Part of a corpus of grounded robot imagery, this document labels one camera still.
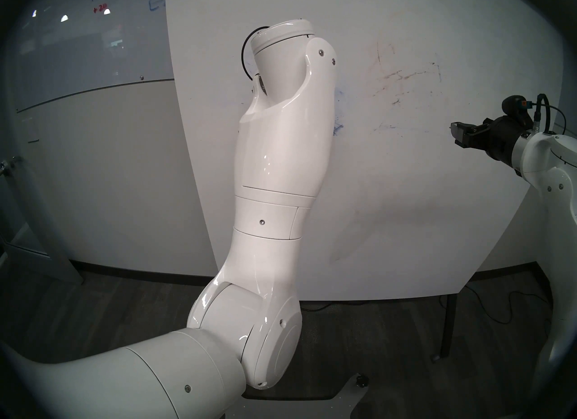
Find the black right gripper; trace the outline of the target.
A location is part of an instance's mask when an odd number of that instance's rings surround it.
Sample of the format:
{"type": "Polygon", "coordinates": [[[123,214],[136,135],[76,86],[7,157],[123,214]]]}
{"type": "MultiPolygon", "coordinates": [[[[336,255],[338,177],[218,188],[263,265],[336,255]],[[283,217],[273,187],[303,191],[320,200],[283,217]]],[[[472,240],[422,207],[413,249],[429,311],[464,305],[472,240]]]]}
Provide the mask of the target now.
{"type": "Polygon", "coordinates": [[[512,165],[512,155],[519,138],[528,139],[531,130],[517,119],[503,115],[495,120],[486,118],[479,125],[453,122],[450,132],[455,144],[462,148],[485,149],[488,156],[512,165]]]}

